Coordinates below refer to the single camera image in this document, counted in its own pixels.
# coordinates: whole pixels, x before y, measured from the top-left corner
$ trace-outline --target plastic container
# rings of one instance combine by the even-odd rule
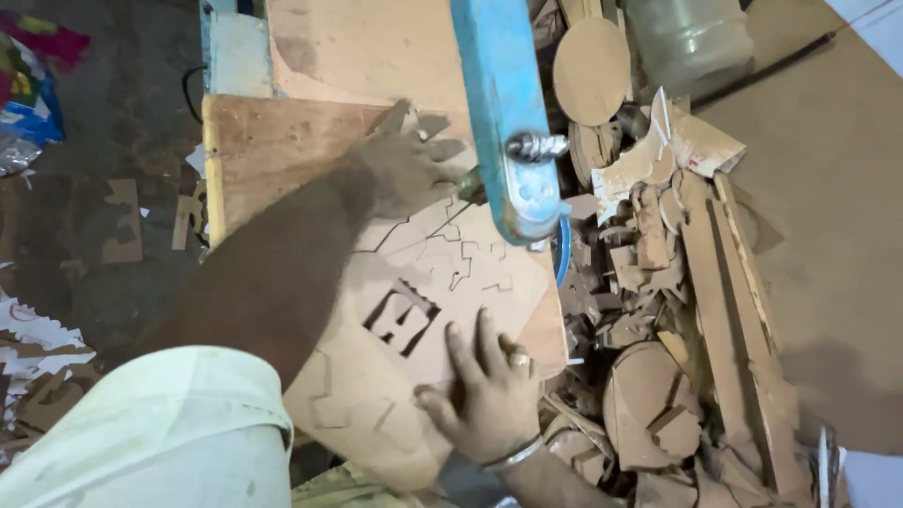
[[[650,93],[700,97],[752,70],[752,39],[737,0],[629,0]]]

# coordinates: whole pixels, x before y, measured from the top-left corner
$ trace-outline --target white shirt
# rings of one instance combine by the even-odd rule
[[[0,475],[0,506],[288,507],[293,425],[275,369],[186,346],[109,373]]]

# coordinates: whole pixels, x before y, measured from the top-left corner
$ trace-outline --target silver bangle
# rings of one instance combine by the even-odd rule
[[[541,434],[538,434],[525,447],[522,447],[515,453],[506,457],[502,457],[499,460],[487,462],[482,466],[482,469],[487,473],[497,473],[503,469],[507,469],[513,466],[514,464],[523,462],[524,459],[533,455],[536,450],[541,447],[543,447],[543,436]]]

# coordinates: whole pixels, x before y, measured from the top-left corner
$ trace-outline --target blue saw arm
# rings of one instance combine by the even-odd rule
[[[527,245],[554,232],[562,202],[524,0],[449,0],[477,147],[496,228]]]

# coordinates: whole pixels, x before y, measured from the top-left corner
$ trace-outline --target hand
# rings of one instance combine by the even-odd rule
[[[410,107],[406,99],[396,102],[374,133],[345,155],[345,161],[367,168],[376,178],[376,216],[382,219],[410,217],[452,195],[471,169],[442,164],[466,148],[459,139],[433,140],[450,125],[447,117],[421,115],[419,125],[402,132]]]
[[[482,365],[454,323],[446,328],[449,352],[467,391],[462,411],[439,392],[417,390],[417,403],[440,432],[470,460],[487,464],[518,451],[539,434],[539,380],[526,348],[496,335],[489,311],[477,317]]]

